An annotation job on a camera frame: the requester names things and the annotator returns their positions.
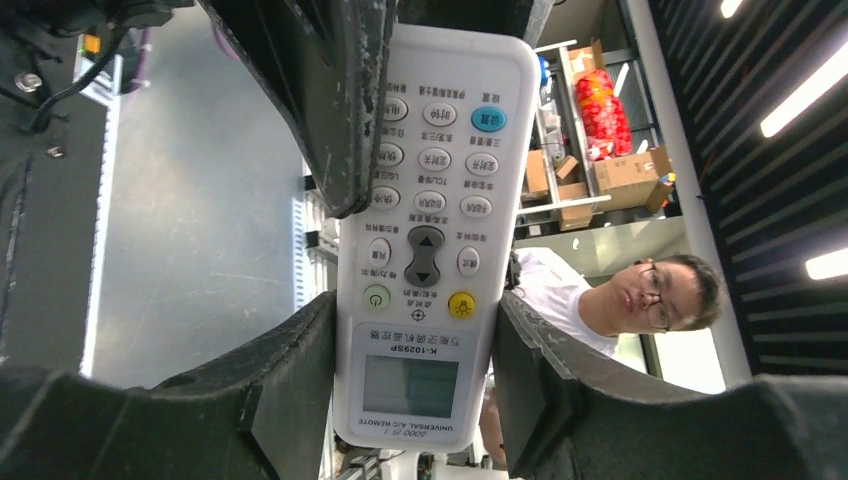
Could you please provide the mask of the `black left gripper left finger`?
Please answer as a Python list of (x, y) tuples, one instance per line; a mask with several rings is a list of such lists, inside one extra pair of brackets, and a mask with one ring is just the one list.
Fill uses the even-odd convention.
[(152, 388), (1, 371), (5, 479), (315, 479), (335, 368), (336, 296)]

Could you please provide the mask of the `red mesh bag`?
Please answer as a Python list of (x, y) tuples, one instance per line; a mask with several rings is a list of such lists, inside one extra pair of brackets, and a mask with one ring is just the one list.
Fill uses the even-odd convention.
[(603, 69), (596, 69), (576, 85), (576, 94), (592, 161), (629, 155), (632, 135), (623, 105)]

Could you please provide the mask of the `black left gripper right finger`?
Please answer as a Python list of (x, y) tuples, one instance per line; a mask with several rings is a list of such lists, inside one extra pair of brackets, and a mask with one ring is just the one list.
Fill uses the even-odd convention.
[(524, 479), (843, 479), (847, 381), (761, 375), (706, 395), (633, 370), (512, 293), (493, 343), (508, 470)]

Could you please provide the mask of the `cardboard box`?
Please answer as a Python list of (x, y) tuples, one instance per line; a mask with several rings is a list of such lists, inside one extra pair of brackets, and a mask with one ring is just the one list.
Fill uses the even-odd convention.
[(645, 207), (657, 213), (668, 201), (676, 176), (664, 146), (644, 153), (615, 157), (594, 163), (602, 212)]

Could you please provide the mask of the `white remote control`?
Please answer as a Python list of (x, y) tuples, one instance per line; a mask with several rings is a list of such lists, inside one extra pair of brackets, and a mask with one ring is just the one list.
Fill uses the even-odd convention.
[(340, 223), (332, 413), (347, 443), (471, 443), (540, 83), (519, 38), (394, 28), (370, 202)]

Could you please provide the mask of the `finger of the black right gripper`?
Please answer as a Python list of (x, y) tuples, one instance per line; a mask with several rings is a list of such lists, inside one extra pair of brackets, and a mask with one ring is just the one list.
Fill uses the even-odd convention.
[(368, 204), (394, 1), (205, 1), (283, 116), (329, 214)]

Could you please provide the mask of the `person in white shirt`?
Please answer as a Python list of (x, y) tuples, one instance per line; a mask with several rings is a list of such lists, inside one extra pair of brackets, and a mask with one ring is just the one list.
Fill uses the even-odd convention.
[(722, 282), (701, 258), (646, 258), (598, 286), (545, 247), (515, 249), (505, 287), (550, 325), (611, 357), (620, 336), (699, 331), (722, 309)]

